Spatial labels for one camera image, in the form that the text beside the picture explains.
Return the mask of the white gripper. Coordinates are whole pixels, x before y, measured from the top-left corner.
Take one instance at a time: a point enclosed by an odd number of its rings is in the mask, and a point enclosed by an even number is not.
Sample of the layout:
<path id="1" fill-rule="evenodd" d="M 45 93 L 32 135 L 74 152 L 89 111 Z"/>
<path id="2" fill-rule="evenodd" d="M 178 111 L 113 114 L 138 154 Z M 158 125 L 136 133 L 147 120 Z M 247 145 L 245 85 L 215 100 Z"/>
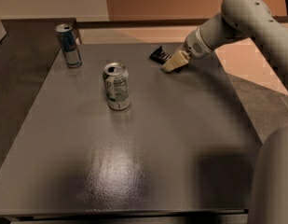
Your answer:
<path id="1" fill-rule="evenodd" d="M 178 47 L 170 59 L 162 65 L 161 69 L 164 72 L 170 73 L 188 64 L 190 56 L 194 59 L 200 59 L 213 52 L 204 42 L 199 27 L 186 37 L 184 47 Z"/>

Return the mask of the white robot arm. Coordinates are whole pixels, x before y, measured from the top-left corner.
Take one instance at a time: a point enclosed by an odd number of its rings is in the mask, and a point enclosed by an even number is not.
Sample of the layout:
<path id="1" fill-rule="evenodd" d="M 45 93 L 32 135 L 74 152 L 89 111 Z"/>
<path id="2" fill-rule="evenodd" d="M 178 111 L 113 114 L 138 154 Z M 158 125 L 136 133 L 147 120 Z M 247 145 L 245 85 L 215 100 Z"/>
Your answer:
<path id="1" fill-rule="evenodd" d="M 221 12 L 191 32 L 162 66 L 171 71 L 250 37 L 288 90 L 288 29 L 263 0 L 223 0 Z M 248 224 L 288 224 L 288 123 L 261 147 L 254 168 Z"/>

